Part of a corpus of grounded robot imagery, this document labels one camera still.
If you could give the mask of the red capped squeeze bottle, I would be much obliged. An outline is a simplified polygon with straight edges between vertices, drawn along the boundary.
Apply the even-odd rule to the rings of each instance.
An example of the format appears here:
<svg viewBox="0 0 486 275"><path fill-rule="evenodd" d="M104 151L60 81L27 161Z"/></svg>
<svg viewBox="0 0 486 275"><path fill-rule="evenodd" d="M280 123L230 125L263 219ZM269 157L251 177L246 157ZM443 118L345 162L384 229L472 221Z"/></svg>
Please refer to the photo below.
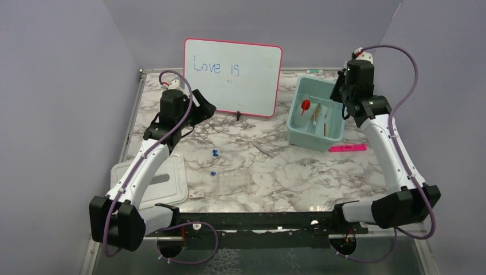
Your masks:
<svg viewBox="0 0 486 275"><path fill-rule="evenodd" d="M301 102L301 115L304 116L305 112L309 110L311 102L309 99L304 99Z"/></svg>

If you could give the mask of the metal crucible tongs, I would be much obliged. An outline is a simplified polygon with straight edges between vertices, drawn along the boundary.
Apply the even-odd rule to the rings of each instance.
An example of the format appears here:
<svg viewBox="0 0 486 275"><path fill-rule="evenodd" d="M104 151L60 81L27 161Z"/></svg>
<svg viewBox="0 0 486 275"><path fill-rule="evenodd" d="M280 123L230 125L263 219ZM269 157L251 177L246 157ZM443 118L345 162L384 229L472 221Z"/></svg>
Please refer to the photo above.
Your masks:
<svg viewBox="0 0 486 275"><path fill-rule="evenodd" d="M317 121L316 115L314 115L314 114L311 115L311 122L310 122L309 127L308 127L308 133L310 133L310 134L315 133L316 121Z"/></svg>

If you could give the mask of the small clear glass flask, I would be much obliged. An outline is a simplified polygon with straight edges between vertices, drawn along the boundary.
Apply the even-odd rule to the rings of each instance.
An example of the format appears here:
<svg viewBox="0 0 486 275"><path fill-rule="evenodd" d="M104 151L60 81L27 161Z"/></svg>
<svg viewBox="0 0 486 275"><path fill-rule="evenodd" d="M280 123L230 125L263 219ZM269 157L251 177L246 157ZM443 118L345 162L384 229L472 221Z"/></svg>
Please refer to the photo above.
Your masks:
<svg viewBox="0 0 486 275"><path fill-rule="evenodd" d="M293 124L295 128L302 128L307 125L308 118L305 115L297 114L293 118Z"/></svg>

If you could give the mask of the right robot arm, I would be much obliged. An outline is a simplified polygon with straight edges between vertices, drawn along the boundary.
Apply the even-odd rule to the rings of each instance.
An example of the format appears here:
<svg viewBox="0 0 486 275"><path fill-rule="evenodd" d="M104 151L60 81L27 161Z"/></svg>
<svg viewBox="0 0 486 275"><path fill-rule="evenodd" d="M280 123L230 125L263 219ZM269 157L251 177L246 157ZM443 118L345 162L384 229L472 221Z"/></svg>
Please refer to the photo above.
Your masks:
<svg viewBox="0 0 486 275"><path fill-rule="evenodd" d="M372 62L350 60L338 73L331 100L343 104L367 137L383 172L387 195L335 206L330 220L338 233L345 233L354 222L383 229L422 222L441 196L438 187L428 185L413 166L390 116L392 108L384 96L374 94L373 81Z"/></svg>

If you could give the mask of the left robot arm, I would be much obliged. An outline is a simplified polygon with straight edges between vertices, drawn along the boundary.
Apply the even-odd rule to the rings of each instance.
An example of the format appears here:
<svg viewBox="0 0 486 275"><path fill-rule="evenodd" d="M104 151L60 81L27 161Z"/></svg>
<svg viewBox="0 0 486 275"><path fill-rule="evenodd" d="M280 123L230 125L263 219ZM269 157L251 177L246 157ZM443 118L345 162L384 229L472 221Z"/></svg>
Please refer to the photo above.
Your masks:
<svg viewBox="0 0 486 275"><path fill-rule="evenodd" d="M183 137L182 130L211 118L215 110L198 89L190 95L177 89L163 91L160 111L144 131L136 158L106 195L95 196L89 203L94 241L134 252L148 234L158 230L166 235L178 232L177 207L156 203L141 209L142 198L157 170Z"/></svg>

